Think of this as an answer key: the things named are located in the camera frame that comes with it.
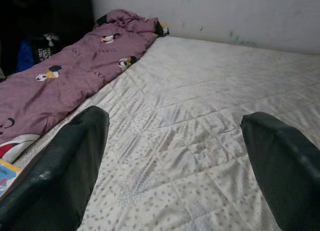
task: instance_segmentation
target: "white quilted mattress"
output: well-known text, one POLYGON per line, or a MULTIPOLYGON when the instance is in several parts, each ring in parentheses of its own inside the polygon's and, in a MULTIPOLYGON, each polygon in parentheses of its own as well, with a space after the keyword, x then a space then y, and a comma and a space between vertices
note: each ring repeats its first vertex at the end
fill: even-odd
POLYGON ((279 231, 239 124, 267 112, 319 147, 319 101, 320 56, 158 38, 15 165, 96 105, 110 128, 79 231, 279 231))

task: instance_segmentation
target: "white wall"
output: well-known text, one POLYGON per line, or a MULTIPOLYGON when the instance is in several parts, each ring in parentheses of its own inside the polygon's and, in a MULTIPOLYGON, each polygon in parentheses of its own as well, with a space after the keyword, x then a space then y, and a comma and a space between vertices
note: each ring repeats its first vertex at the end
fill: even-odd
POLYGON ((158 17, 171 35, 320 54, 320 0, 93 0, 96 18, 113 9, 158 17))

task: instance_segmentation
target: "cartoon print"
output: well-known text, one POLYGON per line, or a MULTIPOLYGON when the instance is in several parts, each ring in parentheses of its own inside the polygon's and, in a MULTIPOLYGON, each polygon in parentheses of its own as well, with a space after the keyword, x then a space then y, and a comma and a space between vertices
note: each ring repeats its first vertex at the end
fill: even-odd
POLYGON ((1 131, 1 129, 8 129, 11 128, 13 125, 15 125, 15 120, 12 117, 8 117, 7 120, 0 125, 0 135, 2 135, 4 132, 1 131))
POLYGON ((20 153, 36 141, 40 135, 37 134, 22 134, 13 138, 10 141, 0 144, 0 158, 4 161, 13 162, 20 153))
POLYGON ((131 56, 128 58, 122 58, 117 63, 118 66, 122 69, 122 71, 125 71, 130 65, 133 65, 135 62, 137 62, 137 58, 135 56, 131 56))
POLYGON ((59 70, 61 70, 62 67, 60 65, 53 65, 49 68, 49 72, 45 74, 39 74, 35 80, 37 81, 45 81, 46 79, 56 79, 59 77, 59 70))
POLYGON ((166 22, 162 22, 161 27, 163 29, 163 35, 168 35, 169 34, 168 24, 166 22))
POLYGON ((105 44, 111 44, 119 36, 120 36, 120 33, 118 32, 110 36, 104 35, 101 37, 101 41, 104 42, 105 44))
POLYGON ((81 55, 81 52, 74 47, 71 49, 71 51, 77 57, 81 55))

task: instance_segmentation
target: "purple blanket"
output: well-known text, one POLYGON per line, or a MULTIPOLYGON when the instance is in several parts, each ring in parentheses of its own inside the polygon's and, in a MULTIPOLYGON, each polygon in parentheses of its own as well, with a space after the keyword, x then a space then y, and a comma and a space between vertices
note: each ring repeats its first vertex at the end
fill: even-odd
POLYGON ((73 45, 0 83, 0 158, 11 163, 145 53, 164 29, 114 10, 73 45))

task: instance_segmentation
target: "book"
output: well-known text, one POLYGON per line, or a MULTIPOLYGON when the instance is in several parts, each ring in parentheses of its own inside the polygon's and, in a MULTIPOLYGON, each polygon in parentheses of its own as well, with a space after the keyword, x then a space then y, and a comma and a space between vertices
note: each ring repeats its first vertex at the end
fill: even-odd
POLYGON ((0 159, 0 197, 20 174, 21 169, 0 159))

